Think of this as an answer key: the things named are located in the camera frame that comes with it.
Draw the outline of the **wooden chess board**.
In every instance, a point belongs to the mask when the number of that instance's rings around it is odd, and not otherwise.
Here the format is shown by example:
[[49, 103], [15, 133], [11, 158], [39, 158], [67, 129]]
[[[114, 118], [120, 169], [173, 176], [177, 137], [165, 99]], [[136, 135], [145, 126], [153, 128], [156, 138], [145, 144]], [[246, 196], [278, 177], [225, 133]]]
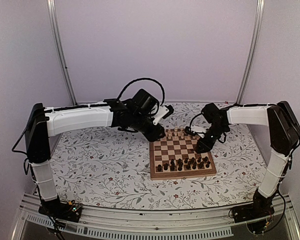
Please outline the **wooden chess board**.
[[166, 130], [165, 137], [149, 144], [151, 180], [176, 180], [210, 177], [217, 173], [210, 152], [196, 153], [199, 136], [183, 128]]

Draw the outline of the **dark chess piece front corner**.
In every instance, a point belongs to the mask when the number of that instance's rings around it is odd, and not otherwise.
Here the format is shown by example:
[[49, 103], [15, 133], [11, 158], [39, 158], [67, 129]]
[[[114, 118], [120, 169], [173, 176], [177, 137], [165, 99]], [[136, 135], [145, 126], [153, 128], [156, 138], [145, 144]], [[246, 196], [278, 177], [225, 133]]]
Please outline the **dark chess piece front corner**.
[[161, 166], [160, 164], [157, 166], [157, 171], [158, 171], [158, 172], [161, 172], [161, 171], [162, 171], [162, 166]]

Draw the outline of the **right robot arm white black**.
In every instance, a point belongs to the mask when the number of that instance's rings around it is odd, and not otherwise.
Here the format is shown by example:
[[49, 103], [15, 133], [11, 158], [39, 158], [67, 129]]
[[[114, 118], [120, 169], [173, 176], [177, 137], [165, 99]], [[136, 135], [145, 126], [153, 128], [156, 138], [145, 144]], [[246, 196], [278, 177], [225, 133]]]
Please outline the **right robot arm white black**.
[[214, 103], [206, 104], [201, 115], [209, 123], [209, 128], [190, 127], [199, 135], [196, 153], [211, 151], [216, 142], [224, 143], [231, 126], [246, 125], [267, 129], [270, 147], [266, 172], [255, 197], [260, 198], [249, 206], [252, 218], [259, 218], [268, 210], [268, 203], [277, 191], [287, 170], [292, 166], [294, 151], [300, 146], [300, 124], [287, 101], [267, 104], [234, 104], [224, 108]]

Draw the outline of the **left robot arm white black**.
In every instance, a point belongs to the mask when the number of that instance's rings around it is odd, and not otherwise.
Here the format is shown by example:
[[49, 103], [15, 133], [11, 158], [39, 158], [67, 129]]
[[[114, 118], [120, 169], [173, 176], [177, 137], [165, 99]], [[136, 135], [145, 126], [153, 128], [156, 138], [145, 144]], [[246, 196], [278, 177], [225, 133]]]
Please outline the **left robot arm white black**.
[[166, 119], [173, 112], [171, 105], [159, 103], [144, 89], [123, 101], [110, 98], [68, 107], [35, 104], [20, 138], [25, 139], [26, 150], [23, 154], [26, 155], [34, 182], [45, 201], [45, 209], [53, 217], [60, 217], [65, 211], [64, 205], [58, 201], [50, 165], [50, 137], [87, 128], [111, 127], [124, 132], [142, 133], [149, 142], [155, 142], [165, 136], [160, 120]]

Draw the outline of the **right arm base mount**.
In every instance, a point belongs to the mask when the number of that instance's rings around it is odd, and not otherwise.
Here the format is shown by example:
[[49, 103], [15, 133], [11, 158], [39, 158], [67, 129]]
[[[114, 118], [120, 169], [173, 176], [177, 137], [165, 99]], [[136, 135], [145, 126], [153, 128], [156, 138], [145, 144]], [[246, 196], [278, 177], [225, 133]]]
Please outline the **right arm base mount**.
[[235, 223], [247, 222], [247, 229], [254, 235], [264, 234], [273, 222], [274, 207], [271, 199], [253, 198], [253, 203], [232, 207], [229, 217]]

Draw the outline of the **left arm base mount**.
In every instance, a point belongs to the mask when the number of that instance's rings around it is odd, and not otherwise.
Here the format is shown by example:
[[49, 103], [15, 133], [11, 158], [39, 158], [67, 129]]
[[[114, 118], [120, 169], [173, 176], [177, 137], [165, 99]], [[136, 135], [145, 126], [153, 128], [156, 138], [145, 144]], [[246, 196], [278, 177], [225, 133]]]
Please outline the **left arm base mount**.
[[62, 202], [59, 196], [57, 196], [53, 200], [41, 199], [40, 201], [41, 204], [38, 212], [42, 215], [74, 223], [78, 223], [81, 218], [83, 205], [75, 202], [75, 200]]

